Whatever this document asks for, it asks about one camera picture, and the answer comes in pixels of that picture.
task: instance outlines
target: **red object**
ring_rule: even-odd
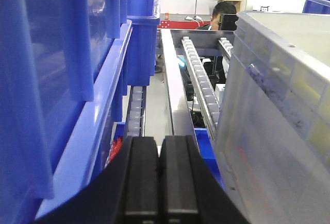
[[[123,146],[123,137],[118,136],[116,140],[113,141],[112,147],[110,149],[108,163],[117,155],[121,147]]]
[[[172,29],[195,29],[197,27],[209,24],[209,21],[169,21],[162,20],[158,28],[172,28]]]

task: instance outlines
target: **black hair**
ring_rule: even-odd
[[[218,14],[236,14],[235,5],[227,1],[217,3],[213,9],[212,17],[216,17]]]

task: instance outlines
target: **white plastic crate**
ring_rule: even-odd
[[[240,12],[213,148],[252,224],[330,223],[330,16]]]

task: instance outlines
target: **blue plastic bin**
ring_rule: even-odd
[[[211,146],[210,137],[207,133],[207,129],[195,128],[194,130],[202,158],[204,159],[205,163],[207,164],[208,168],[210,169],[217,182],[222,187],[224,187],[217,165],[216,157]]]
[[[303,13],[330,14],[330,0],[306,0]]]
[[[100,172],[131,23],[127,0],[0,3],[0,223],[21,224]]]
[[[133,24],[127,49],[128,84],[147,86],[155,73],[159,0],[127,0],[127,18]]]

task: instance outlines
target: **aluminum rail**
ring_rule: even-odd
[[[226,37],[221,37],[218,40],[218,43],[219,43],[219,49],[223,56],[223,60],[222,60],[223,71],[225,73],[225,77],[227,78],[227,74],[229,70],[229,61],[232,56],[232,49],[233,49],[232,41],[230,41]]]
[[[183,37],[182,45],[185,50],[188,72],[197,100],[200,104],[204,123],[209,132],[210,138],[213,141],[216,136],[216,128],[220,116],[220,106],[194,44],[189,37]]]
[[[130,88],[124,137],[144,136],[146,86]]]
[[[184,85],[177,63],[171,31],[161,30],[164,55],[165,84],[168,94],[169,123],[173,135],[191,135],[198,147]]]

